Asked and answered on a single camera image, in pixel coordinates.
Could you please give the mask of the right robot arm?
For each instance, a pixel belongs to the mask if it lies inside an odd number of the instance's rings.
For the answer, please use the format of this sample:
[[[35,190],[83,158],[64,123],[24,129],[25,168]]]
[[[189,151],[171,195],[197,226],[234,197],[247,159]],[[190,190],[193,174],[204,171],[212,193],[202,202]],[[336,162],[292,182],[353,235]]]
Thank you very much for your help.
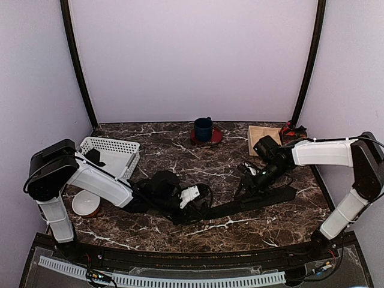
[[[331,242],[355,222],[364,211],[383,196],[383,144],[371,132],[333,139],[293,140],[279,145],[272,137],[261,138],[253,147],[265,162],[258,169],[251,163],[239,166],[242,172],[234,199],[241,207],[260,207],[292,201],[298,191],[291,185],[272,185],[299,167],[315,166],[321,171],[346,172],[334,184],[344,188],[339,202],[310,236],[306,255],[319,260]]]

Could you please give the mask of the red saucer plate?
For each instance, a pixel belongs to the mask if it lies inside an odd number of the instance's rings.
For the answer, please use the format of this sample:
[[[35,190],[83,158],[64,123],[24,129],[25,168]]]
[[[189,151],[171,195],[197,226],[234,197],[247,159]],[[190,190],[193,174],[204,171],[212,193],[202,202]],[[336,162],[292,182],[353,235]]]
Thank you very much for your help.
[[[217,145],[221,142],[222,138],[223,138],[223,133],[216,127],[213,127],[212,137],[211,137],[211,140],[208,142],[199,142],[195,136],[194,129],[191,130],[191,134],[190,134],[191,144],[201,146],[201,147]]]

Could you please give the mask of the white plastic basket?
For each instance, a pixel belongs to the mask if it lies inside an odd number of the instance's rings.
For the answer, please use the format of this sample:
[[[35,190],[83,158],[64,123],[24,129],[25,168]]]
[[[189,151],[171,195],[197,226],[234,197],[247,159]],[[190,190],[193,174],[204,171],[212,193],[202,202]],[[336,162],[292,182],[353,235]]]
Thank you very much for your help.
[[[100,151],[104,167],[98,167],[85,158],[85,154],[92,148]],[[78,162],[91,172],[107,179],[130,179],[139,160],[140,144],[124,140],[101,137],[86,137],[80,144],[76,156]]]

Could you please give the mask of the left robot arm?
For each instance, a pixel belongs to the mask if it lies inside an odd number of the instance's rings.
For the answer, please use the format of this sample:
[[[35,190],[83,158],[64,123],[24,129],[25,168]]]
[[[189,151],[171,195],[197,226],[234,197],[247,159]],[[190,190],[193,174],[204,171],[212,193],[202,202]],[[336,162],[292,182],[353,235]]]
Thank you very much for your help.
[[[38,204],[64,257],[78,262],[85,256],[62,199],[67,186],[81,188],[127,213],[157,211],[175,225],[195,224],[207,215],[213,192],[205,184],[183,188],[168,170],[133,182],[139,149],[137,142],[87,137],[79,147],[64,139],[31,157],[23,191]]]

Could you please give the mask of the wooden compartment box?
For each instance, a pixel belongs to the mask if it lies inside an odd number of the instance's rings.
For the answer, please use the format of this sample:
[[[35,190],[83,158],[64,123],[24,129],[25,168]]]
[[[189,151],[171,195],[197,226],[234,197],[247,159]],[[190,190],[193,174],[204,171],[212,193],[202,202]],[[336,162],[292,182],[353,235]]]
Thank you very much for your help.
[[[248,152],[250,156],[257,156],[253,146],[264,136],[271,136],[279,145],[281,145],[279,128],[261,127],[261,126],[248,126]]]

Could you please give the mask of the brown patterned rolled tie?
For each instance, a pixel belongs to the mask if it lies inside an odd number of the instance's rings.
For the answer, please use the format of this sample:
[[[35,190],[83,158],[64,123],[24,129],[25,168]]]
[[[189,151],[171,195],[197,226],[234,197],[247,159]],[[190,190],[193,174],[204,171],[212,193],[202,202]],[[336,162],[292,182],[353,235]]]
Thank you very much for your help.
[[[307,138],[307,129],[304,126],[295,128],[295,136],[298,140],[304,140]]]

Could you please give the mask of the red patterned rolled tie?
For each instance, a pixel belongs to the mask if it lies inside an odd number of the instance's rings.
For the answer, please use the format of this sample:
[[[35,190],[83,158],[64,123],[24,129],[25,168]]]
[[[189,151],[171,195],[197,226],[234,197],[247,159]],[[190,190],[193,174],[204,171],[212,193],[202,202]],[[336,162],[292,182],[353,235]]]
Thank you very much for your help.
[[[296,128],[295,124],[287,121],[279,130],[279,137],[282,144],[286,144],[299,137],[300,131]]]

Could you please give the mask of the white red bowl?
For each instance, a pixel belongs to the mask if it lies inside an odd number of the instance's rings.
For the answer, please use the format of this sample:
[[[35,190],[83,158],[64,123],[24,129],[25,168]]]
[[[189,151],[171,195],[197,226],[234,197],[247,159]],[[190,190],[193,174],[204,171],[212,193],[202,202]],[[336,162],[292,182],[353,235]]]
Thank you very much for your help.
[[[86,190],[78,192],[71,204],[75,214],[81,217],[94,217],[100,210],[101,197]]]

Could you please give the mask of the left black frame post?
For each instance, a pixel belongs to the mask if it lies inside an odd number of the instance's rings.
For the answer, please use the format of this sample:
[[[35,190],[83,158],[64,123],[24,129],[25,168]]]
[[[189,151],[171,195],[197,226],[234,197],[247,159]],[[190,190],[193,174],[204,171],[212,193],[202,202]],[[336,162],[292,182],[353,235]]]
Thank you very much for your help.
[[[91,98],[89,96],[88,88],[87,88],[85,77],[82,70],[82,65],[80,63],[80,56],[77,49],[77,43],[76,43],[73,23],[71,19],[70,2],[66,0],[61,0],[60,6],[61,6],[61,14],[62,14],[62,21],[64,24],[65,35],[67,38],[68,49],[70,52],[71,61],[72,61],[74,73],[76,76],[77,84],[79,86],[82,101],[85,106],[88,119],[91,123],[91,127],[95,129],[98,126],[98,121],[97,121],[94,108],[91,103]]]

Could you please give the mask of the right black frame post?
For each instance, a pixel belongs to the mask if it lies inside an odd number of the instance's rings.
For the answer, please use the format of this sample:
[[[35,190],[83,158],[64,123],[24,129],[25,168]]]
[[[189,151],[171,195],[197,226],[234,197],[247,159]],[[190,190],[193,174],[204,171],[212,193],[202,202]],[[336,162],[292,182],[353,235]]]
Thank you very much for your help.
[[[317,51],[319,48],[320,38],[322,34],[325,10],[326,10],[326,0],[318,0],[307,63],[305,66],[304,75],[302,78],[302,83],[299,90],[298,98],[297,98],[295,108],[293,110],[293,114],[291,118],[291,124],[293,126],[297,126],[298,124],[298,121],[302,112],[302,108],[304,106],[304,102],[307,96],[307,92],[310,86],[310,81],[313,74],[316,57],[317,57]]]

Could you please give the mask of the black necktie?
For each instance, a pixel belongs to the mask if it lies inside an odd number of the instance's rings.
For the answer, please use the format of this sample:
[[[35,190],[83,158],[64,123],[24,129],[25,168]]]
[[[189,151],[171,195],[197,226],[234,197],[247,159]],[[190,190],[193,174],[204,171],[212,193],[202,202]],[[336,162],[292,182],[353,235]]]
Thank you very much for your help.
[[[273,189],[261,196],[254,196],[243,200],[234,200],[215,206],[209,210],[203,219],[213,220],[240,212],[253,211],[266,206],[292,201],[295,199],[296,193],[297,189],[291,186]]]

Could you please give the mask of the black frame post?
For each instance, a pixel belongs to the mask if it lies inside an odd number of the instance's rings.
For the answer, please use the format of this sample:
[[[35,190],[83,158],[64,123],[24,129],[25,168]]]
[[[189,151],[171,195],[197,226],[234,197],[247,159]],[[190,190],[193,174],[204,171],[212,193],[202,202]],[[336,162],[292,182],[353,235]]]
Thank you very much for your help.
[[[307,96],[307,92],[310,86],[310,81],[313,74],[316,57],[317,57],[317,51],[319,48],[320,38],[322,34],[325,10],[326,10],[326,0],[318,0],[307,63],[305,66],[304,75],[302,78],[302,83],[299,90],[298,98],[297,98],[295,108],[293,110],[293,114],[291,118],[291,124],[293,126],[297,126],[298,124],[298,121],[302,112],[302,108],[304,106],[304,102]]]
[[[67,38],[68,49],[70,52],[71,61],[72,61],[74,73],[76,76],[77,84],[79,86],[82,101],[85,106],[88,119],[91,123],[91,127],[95,129],[98,126],[98,121],[97,121],[94,108],[91,103],[91,98],[89,96],[88,88],[87,88],[85,77],[82,70],[82,65],[80,63],[80,56],[77,49],[77,43],[76,43],[73,23],[71,19],[70,2],[66,0],[61,0],[60,6],[61,6],[61,14],[62,14],[62,21],[64,24],[65,35]]]

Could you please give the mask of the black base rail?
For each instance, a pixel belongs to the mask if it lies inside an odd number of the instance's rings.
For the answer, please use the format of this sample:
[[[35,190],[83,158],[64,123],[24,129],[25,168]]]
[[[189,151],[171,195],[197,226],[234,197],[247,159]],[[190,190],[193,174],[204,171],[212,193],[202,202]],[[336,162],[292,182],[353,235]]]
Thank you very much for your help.
[[[77,242],[74,245],[55,245],[54,256],[91,268],[104,271],[127,271],[134,267],[158,269],[220,269],[261,266],[265,271],[272,269],[296,269],[314,260],[340,256],[342,246],[356,242],[353,232],[333,240],[317,257],[308,255],[311,244],[308,242],[278,248],[249,250],[228,253],[160,253],[147,251],[122,250]]]

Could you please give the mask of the dark blue mug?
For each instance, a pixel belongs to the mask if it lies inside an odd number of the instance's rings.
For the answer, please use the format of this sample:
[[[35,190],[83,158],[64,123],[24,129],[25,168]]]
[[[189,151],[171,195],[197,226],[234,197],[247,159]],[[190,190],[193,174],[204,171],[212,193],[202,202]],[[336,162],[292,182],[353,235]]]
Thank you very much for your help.
[[[198,118],[194,121],[194,135],[199,142],[208,142],[212,138],[213,121],[210,117]]]

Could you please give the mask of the black tie in basket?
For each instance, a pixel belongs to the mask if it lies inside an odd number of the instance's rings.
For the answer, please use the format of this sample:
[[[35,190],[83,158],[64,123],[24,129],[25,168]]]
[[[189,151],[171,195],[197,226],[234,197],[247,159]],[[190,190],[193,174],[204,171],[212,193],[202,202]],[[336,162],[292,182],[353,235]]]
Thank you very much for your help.
[[[106,164],[105,162],[101,161],[101,153],[100,151],[92,148],[89,150],[85,155],[85,158],[89,160],[90,162],[94,163],[98,167],[104,167]]]

